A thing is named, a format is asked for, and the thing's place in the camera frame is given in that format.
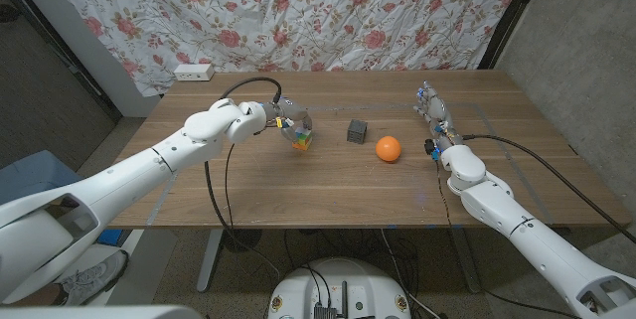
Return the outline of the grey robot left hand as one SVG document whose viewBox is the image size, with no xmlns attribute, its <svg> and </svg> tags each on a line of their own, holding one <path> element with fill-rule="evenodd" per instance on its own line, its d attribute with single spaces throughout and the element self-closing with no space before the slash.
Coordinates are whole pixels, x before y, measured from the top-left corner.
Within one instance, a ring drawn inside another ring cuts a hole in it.
<svg viewBox="0 0 636 319">
<path fill-rule="evenodd" d="M 263 103 L 262 106 L 266 115 L 266 125 L 278 128 L 292 143 L 298 140 L 297 130 L 311 130 L 313 127 L 307 108 L 288 97 L 282 97 L 277 103 Z"/>
</svg>

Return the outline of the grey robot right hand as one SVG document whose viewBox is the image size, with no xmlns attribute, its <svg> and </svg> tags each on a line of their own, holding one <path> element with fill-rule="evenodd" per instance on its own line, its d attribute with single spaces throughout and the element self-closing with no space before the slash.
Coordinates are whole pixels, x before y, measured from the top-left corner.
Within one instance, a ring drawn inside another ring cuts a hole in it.
<svg viewBox="0 0 636 319">
<path fill-rule="evenodd" d="M 441 151 L 462 145 L 463 138 L 456 131 L 452 116 L 444 100 L 426 80 L 416 93 L 417 105 L 413 109 L 428 124 L 432 139 Z"/>
</svg>

